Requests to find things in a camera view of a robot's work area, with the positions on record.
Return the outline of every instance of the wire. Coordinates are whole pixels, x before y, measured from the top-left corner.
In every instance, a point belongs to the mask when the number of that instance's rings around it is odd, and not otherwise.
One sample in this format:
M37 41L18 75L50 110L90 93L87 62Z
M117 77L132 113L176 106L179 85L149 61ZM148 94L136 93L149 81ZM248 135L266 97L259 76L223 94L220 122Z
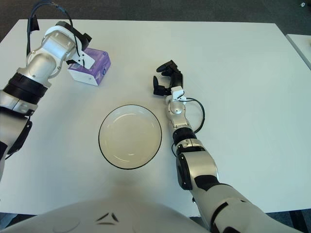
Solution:
M174 150L173 150L173 145L174 145L174 142L173 142L173 144L172 144L171 149L172 149L173 155L174 155L175 157L177 157L176 154L175 154L175 152L174 152Z
M198 100L196 100L194 98L187 98L187 100L180 100L180 102L192 102L192 101L195 101L195 102L197 102L200 105L200 107L202 109L202 114L203 114L203 118L202 118L200 126L194 131L194 133L197 133L197 132L199 132L202 129L202 127L204 125L204 121L205 121L205 110L204 110L203 105L200 103L200 101L198 101Z
M8 157L5 158L5 160L7 160L8 158L10 158L14 153L10 154Z
M55 6L56 9L60 10L61 12L63 12L69 22L70 22L70 26L71 28L73 28L73 22L72 22L72 19L70 17L70 15L68 14L68 12L63 8L61 7L60 5L56 4L55 2L52 2L51 0L42 0L42 1L39 1L37 2L34 7L32 8L31 10L31 13L30 13L30 16L28 18L28 23L27 23L27 49L26 49L26 56L30 53L30 33L31 33L31 22L32 22L32 18L34 17L35 15L35 12L38 8L40 8L41 6L44 6L44 5L50 5L50 6ZM78 44L77 44L77 39L76 39L76 36L74 35L74 40L75 40L75 43L76 43L76 50L77 50L77 54L78 56L80 56L79 54L79 51L78 51Z

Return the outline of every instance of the robotic arm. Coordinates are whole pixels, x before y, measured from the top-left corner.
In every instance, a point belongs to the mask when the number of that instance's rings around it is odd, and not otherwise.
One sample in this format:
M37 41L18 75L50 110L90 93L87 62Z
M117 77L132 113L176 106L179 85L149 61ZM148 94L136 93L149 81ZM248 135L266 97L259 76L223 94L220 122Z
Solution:
M83 52L91 41L66 22L49 28L41 46L26 58L26 67L17 69L0 90L0 180L6 155L18 151L32 127L30 116L51 86L50 78L61 70L63 61L77 62L90 69L94 59Z
M167 117L176 148L178 182L193 195L207 228L212 233L299 232L268 217L233 187L218 181L213 158L186 119L187 98L183 91L183 76L177 65L169 61L157 72L172 77L170 87L165 88L158 86L154 76L154 94L163 96L171 92L166 97Z

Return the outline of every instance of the white tabletop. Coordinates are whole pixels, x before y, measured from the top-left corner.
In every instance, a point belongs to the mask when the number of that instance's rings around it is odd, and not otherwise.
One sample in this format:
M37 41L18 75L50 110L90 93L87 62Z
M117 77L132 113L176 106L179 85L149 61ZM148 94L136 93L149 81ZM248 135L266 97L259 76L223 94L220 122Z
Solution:
M56 22L39 21L32 48ZM197 137L220 181L265 212L311 208L311 71L275 24L73 22L112 65L99 86L74 81L65 68L53 78L23 148L5 164L0 212L40 214L127 195L197 216L190 192L177 182L164 98L153 95L156 68L170 59L184 74L186 95L205 106ZM1 87L24 67L25 52L26 20L20 20L0 44ZM162 144L147 165L121 170L103 158L98 132L111 110L131 103L157 116ZM196 128L199 107L187 104L187 116Z
M311 69L311 35L286 35L289 42Z

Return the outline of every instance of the gray carpet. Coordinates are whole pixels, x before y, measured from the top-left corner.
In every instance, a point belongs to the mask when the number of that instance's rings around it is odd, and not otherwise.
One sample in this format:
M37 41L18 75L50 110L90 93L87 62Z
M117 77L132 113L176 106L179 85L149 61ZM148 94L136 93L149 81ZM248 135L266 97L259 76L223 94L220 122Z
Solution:
M18 19L27 18L36 0L0 1L0 41ZM311 7L302 0L55 0L73 19L234 21L276 23L284 34L311 35ZM42 7L38 18L65 18ZM311 210L269 213L272 218L311 232ZM29 216L18 215L11 224Z

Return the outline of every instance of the tissue box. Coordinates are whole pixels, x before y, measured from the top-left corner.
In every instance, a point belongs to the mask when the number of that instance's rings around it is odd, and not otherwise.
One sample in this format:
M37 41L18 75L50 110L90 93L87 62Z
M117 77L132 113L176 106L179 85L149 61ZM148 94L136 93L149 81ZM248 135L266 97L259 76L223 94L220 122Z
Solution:
M91 48L86 48L84 52L95 60L92 67L86 69L75 63L68 67L68 71L74 80L98 86L111 65L109 55L106 51Z

